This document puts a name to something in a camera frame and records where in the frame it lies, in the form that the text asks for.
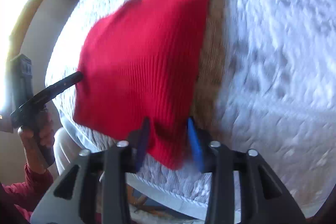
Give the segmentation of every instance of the wall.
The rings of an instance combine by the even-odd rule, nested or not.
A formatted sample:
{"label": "wall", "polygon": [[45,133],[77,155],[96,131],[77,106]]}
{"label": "wall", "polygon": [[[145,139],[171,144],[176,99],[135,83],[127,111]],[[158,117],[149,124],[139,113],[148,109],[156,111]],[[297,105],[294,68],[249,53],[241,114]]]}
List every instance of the wall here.
{"label": "wall", "polygon": [[[77,0],[43,0],[31,21],[21,53],[31,59],[35,94],[45,88],[51,53],[76,3]],[[52,102],[47,106],[57,130],[62,126],[58,111]],[[25,154],[19,136],[0,132],[0,181],[6,184],[24,181],[24,163]]]}

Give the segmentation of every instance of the red ribbed cloth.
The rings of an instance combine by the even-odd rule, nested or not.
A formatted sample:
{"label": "red ribbed cloth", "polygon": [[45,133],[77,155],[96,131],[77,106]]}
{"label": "red ribbed cloth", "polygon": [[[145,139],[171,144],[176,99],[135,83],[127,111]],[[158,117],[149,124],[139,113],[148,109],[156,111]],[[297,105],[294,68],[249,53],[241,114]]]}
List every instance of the red ribbed cloth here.
{"label": "red ribbed cloth", "polygon": [[90,30],[74,121],[117,140],[151,123],[147,152],[171,169],[186,150],[209,0],[130,0]]}

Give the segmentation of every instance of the bed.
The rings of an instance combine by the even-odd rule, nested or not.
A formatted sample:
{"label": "bed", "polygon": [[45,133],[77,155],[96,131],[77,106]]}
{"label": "bed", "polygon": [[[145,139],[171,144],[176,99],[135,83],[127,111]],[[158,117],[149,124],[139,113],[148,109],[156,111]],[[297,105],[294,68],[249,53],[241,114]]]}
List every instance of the bed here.
{"label": "bed", "polygon": [[[54,47],[46,86],[76,71],[90,28],[126,1],[78,2]],[[222,79],[200,88],[211,114],[203,126],[234,150],[258,150],[310,217],[336,183],[336,0],[222,0],[221,9]],[[107,149],[114,140],[74,123],[75,98],[71,87],[53,100],[63,126],[81,147]],[[148,155],[127,182],[205,219],[211,175],[192,162],[172,171]],[[235,186],[238,193],[236,176]]]}

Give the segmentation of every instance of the red knit garment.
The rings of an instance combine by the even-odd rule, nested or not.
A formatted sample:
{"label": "red knit garment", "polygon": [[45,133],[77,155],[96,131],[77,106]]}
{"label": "red knit garment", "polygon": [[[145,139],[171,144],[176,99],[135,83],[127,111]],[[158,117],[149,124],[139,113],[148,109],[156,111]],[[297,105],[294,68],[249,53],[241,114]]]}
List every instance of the red knit garment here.
{"label": "red knit garment", "polygon": [[147,152],[181,167],[209,0],[130,0],[90,30],[74,121],[117,140],[151,123]]}

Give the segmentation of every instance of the hand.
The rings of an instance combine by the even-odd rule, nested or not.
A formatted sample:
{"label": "hand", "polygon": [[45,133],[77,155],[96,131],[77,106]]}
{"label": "hand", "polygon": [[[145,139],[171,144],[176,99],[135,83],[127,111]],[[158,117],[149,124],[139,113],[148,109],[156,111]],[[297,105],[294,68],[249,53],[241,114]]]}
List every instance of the hand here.
{"label": "hand", "polygon": [[[55,132],[53,130],[53,121],[50,113],[47,111],[40,112],[37,117],[37,123],[42,125],[39,132],[40,144],[52,148],[55,142]],[[33,131],[26,127],[20,127],[17,132],[21,138],[23,147],[25,148],[28,167],[38,174],[43,174],[45,172],[45,168],[40,160],[41,154],[37,151],[38,147],[33,139]]]}

